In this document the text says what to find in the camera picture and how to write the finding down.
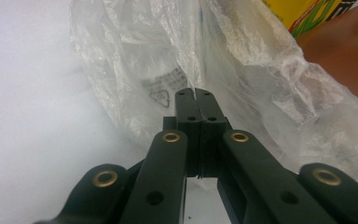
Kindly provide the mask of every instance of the printed symbol on bag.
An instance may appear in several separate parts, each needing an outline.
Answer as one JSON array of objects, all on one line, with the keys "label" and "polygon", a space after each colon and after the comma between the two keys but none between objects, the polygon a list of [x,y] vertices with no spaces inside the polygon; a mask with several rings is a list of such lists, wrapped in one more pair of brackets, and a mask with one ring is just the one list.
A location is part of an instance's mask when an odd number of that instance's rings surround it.
[{"label": "printed symbol on bag", "polygon": [[149,96],[164,107],[170,107],[170,94],[168,93],[168,91],[164,90],[150,92]]}]

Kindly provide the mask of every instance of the clear plastic bag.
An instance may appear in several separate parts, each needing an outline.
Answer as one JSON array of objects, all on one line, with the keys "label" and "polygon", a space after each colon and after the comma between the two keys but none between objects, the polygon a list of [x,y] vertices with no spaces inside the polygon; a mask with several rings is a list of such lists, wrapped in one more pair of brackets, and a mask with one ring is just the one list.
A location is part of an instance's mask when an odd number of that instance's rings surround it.
[{"label": "clear plastic bag", "polygon": [[112,121],[148,148],[185,87],[214,93],[235,129],[288,169],[358,179],[358,99],[259,0],[74,0],[72,38]]}]

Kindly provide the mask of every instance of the crumpled plastic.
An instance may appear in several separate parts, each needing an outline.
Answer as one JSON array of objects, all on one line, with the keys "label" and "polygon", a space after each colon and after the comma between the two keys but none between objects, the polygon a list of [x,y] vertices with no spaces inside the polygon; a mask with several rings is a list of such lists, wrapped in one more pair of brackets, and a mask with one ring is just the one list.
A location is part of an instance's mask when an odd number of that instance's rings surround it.
[{"label": "crumpled plastic", "polygon": [[148,148],[182,88],[214,93],[234,129],[287,169],[358,179],[358,99],[260,0],[73,0],[71,37],[112,121]]}]

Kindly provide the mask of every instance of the white surface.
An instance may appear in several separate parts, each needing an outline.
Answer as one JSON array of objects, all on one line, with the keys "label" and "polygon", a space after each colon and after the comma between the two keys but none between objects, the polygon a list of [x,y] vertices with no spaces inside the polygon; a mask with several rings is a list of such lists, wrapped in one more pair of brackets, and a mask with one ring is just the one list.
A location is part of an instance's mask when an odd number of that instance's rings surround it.
[{"label": "white surface", "polygon": [[[70,48],[69,6],[0,1],[0,224],[53,218],[89,169],[146,153],[93,95]],[[227,223],[215,189],[187,193],[186,223]]]}]

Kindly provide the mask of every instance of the brass grommet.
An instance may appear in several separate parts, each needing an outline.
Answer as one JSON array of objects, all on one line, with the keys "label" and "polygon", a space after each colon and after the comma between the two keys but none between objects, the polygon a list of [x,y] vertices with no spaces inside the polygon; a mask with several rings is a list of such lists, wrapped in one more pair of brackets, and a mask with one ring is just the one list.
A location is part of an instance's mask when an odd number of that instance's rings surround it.
[{"label": "brass grommet", "polygon": [[232,133],[231,138],[236,142],[246,142],[249,140],[249,136],[244,133]]},{"label": "brass grommet", "polygon": [[177,142],[180,139],[180,135],[177,133],[165,133],[162,135],[162,140],[166,142]]},{"label": "brass grommet", "polygon": [[338,186],[341,184],[341,178],[329,170],[315,169],[312,174],[317,180],[326,185]]},{"label": "brass grommet", "polygon": [[106,188],[113,185],[117,181],[118,175],[115,171],[104,170],[98,172],[92,179],[95,187]]}]

